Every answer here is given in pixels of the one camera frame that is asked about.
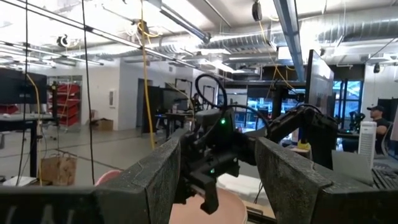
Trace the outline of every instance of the paper bag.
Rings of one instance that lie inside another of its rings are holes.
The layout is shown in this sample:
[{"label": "paper bag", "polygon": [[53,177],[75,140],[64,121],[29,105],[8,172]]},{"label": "paper bag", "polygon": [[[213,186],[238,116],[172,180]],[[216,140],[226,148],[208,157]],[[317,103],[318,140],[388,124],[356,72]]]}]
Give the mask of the paper bag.
[{"label": "paper bag", "polygon": [[76,176],[76,162],[77,158],[62,155],[43,158],[41,162],[42,180],[51,181],[53,185],[58,186],[73,185]]}]

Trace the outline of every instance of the black foam padding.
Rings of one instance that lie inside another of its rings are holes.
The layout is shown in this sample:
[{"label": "black foam padding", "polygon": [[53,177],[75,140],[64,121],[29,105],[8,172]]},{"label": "black foam padding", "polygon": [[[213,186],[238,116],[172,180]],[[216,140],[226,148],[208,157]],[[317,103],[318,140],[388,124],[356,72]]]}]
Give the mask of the black foam padding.
[{"label": "black foam padding", "polygon": [[97,187],[0,187],[0,220],[166,224],[180,173],[179,139],[185,132],[177,130],[149,156]]},{"label": "black foam padding", "polygon": [[265,138],[256,161],[278,223],[398,222],[398,190],[367,186]]}]

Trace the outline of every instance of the hanging cable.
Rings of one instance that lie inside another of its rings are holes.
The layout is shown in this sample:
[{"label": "hanging cable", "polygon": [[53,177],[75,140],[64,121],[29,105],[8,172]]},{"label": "hanging cable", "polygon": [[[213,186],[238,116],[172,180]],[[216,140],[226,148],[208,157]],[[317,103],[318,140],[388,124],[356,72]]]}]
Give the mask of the hanging cable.
[{"label": "hanging cable", "polygon": [[295,69],[294,68],[290,68],[289,66],[287,66],[286,65],[286,68],[288,69],[288,70],[290,70],[290,71],[295,71]]},{"label": "hanging cable", "polygon": [[[141,0],[141,29],[144,30],[144,0]],[[145,51],[145,35],[146,33],[142,31],[142,56],[144,57],[144,92],[145,101],[147,105],[148,113],[148,123],[149,123],[149,135],[150,135],[150,145],[152,150],[155,149],[155,137],[154,137],[154,127],[152,127],[152,116],[150,114],[150,104],[149,104],[149,94],[148,94],[148,71],[147,71],[147,54]]]},{"label": "hanging cable", "polygon": [[[261,29],[262,38],[264,39],[264,42],[267,43],[268,40],[267,40],[267,38],[266,38],[266,35],[264,34],[264,29],[262,28],[261,21],[259,21],[259,24],[260,24],[260,29]],[[287,80],[284,78],[284,76],[283,76],[283,75],[281,74],[281,72],[279,71],[278,66],[277,66],[277,64],[275,63],[274,59],[272,59],[272,55],[271,55],[271,53],[269,52],[269,50],[268,50],[268,54],[269,54],[269,58],[271,59],[272,63],[274,64],[275,69],[276,69],[277,73],[279,74],[279,76],[283,79],[283,81],[286,83],[286,85],[287,85],[289,88],[294,89],[294,87],[292,87],[292,85],[290,85],[290,84],[287,82]]]},{"label": "hanging cable", "polygon": [[144,35],[146,35],[147,37],[158,37],[158,36],[160,36],[160,34],[159,33],[157,33],[157,34],[148,34],[147,32],[145,32],[145,28],[144,28],[144,26],[142,26],[141,24],[144,24],[144,19],[141,19],[141,22],[139,22],[138,24],[137,24],[137,26],[138,26],[138,29],[144,34]]},{"label": "hanging cable", "polygon": [[88,75],[88,59],[87,59],[87,34],[86,34],[86,14],[85,2],[81,1],[81,10],[83,11],[83,26],[84,26],[84,42],[85,42],[85,61],[86,61],[86,79],[87,79],[87,99],[88,99],[88,121],[90,130],[90,156],[91,156],[91,178],[93,185],[95,185],[94,178],[94,155],[93,155],[93,127],[91,126],[91,98],[90,98],[90,78]]},{"label": "hanging cable", "polygon": [[[28,10],[27,10],[27,5],[28,5],[28,1],[26,1],[25,2],[25,42],[26,42],[26,44],[25,44],[25,81],[24,81],[24,86],[25,86],[25,88],[27,89],[28,88],[28,85],[27,85],[27,81],[29,80],[30,81],[30,83],[32,84],[32,86],[34,87],[34,90],[35,90],[35,94],[36,94],[36,103],[37,103],[37,114],[38,114],[38,117],[37,117],[37,126],[36,127],[34,127],[34,128],[36,128],[37,129],[37,135],[36,136],[40,136],[41,135],[41,131],[40,131],[40,128],[39,127],[41,127],[41,119],[40,119],[40,99],[39,99],[39,90],[37,89],[37,86],[36,86],[36,84],[35,84],[35,82],[33,81],[33,79],[30,77],[30,75],[28,74],[28,72],[27,72],[27,64],[28,64],[28,61],[27,61],[27,58],[28,58],[28,44],[27,43],[29,43],[29,41],[28,41],[28,31],[29,31],[29,29],[28,29]],[[26,121],[26,91],[27,90],[24,90],[24,111],[23,111],[23,122],[25,123],[25,121]],[[18,186],[19,185],[19,181],[20,181],[20,179],[21,179],[21,168],[22,168],[22,160],[23,160],[23,157],[24,157],[24,144],[25,143],[25,128],[22,130],[22,148],[21,148],[21,158],[19,159],[19,167],[18,167],[18,176],[17,176],[17,182],[16,182],[16,185]],[[40,186],[42,185],[42,169],[41,169],[41,156],[40,156],[40,153],[41,153],[41,149],[40,149],[40,141],[37,141],[37,148],[36,148],[36,150],[38,150],[38,152],[39,152],[39,182],[40,182]]]}]

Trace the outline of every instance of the computer monitor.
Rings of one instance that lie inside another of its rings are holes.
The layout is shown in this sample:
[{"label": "computer monitor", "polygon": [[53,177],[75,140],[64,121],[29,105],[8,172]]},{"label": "computer monitor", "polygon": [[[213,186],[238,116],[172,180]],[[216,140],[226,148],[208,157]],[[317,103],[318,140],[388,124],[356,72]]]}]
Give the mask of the computer monitor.
[{"label": "computer monitor", "polygon": [[188,110],[188,99],[179,101],[177,105],[177,110]]},{"label": "computer monitor", "polygon": [[323,114],[333,116],[331,98],[335,74],[316,51],[310,50],[307,66],[305,102],[316,106]]},{"label": "computer monitor", "polygon": [[175,105],[175,104],[182,105],[183,104],[182,101],[186,101],[186,100],[187,100],[187,97],[177,90],[163,89],[163,108],[164,109],[172,110],[173,105]]},{"label": "computer monitor", "polygon": [[[47,76],[28,73],[39,92],[40,104],[47,103]],[[20,70],[0,68],[0,104],[37,104],[36,91]]]}]

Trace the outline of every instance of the pink bowl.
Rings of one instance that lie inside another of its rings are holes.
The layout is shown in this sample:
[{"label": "pink bowl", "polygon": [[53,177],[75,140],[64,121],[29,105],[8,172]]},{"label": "pink bowl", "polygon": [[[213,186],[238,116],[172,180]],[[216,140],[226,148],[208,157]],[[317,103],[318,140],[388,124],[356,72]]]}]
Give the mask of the pink bowl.
[{"label": "pink bowl", "polygon": [[95,185],[98,186],[99,184],[105,183],[105,182],[107,182],[108,180],[117,177],[120,173],[121,173],[120,170],[111,170],[111,171],[108,171],[107,173],[105,173],[104,175],[102,175],[102,176],[97,180],[97,183],[95,183]]}]

